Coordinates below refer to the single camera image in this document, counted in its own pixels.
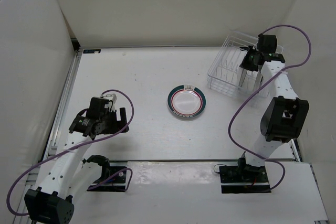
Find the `teal rimmed white plate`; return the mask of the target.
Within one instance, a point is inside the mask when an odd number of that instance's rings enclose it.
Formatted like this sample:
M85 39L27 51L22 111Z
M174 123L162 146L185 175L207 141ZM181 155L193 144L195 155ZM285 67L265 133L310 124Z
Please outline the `teal rimmed white plate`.
M191 121L201 116L205 111L206 97L199 88L182 84L169 92L167 107L178 119Z

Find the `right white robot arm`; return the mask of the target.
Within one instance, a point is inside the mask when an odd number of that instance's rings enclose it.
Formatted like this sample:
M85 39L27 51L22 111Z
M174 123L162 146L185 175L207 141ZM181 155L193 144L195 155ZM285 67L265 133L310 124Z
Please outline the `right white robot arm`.
M309 110L309 103L294 92L286 74L285 59L276 52L275 35L258 35L258 42L248 46L239 66L238 85L241 87L247 72L256 72L254 91L269 83L272 100L260 121L260 136L251 151L245 152L245 164L236 168L236 177L247 182L265 166L265 160L282 144L297 138Z

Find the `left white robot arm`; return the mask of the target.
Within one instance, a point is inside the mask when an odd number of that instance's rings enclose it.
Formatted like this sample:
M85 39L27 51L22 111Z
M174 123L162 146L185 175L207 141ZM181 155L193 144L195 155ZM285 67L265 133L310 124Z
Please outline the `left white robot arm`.
M70 223L75 202L87 190L111 182L127 168L112 172L110 161L101 155L84 154L99 135L129 130L125 108L116 110L114 93L93 97L87 109L80 111L69 127L63 147L53 167L36 189L24 197L30 219L40 223Z

